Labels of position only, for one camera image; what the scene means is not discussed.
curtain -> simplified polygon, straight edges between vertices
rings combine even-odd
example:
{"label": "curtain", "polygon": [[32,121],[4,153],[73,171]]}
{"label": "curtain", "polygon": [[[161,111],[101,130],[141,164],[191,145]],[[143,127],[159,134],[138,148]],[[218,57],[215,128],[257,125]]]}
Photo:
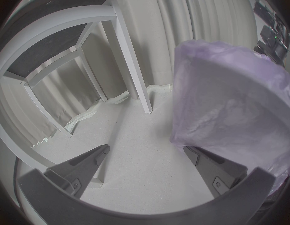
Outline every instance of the curtain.
{"label": "curtain", "polygon": [[[19,9],[29,0],[23,0]],[[253,49],[256,22],[249,0],[118,0],[146,86],[173,82],[174,48],[190,39],[222,40]],[[104,93],[113,98],[132,84],[122,54],[116,60],[107,41],[108,26],[100,23],[82,48]],[[59,54],[37,72],[71,50]],[[78,58],[44,78],[33,92],[46,110],[63,126],[100,99]],[[55,127],[38,110],[23,86],[0,84],[0,102],[11,126],[29,143],[49,138]]]}

white floor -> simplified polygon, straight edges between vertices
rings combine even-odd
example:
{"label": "white floor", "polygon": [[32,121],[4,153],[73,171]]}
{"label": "white floor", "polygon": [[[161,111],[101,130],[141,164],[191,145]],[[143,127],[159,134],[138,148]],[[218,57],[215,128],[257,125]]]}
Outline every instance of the white floor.
{"label": "white floor", "polygon": [[87,188],[82,200],[109,210],[138,214],[179,211],[213,199],[188,157],[169,142],[172,130],[170,87],[151,89],[152,114],[139,100],[103,103],[77,123],[73,136],[57,132],[34,149],[61,163],[102,144],[111,150],[94,177],[99,189]]}

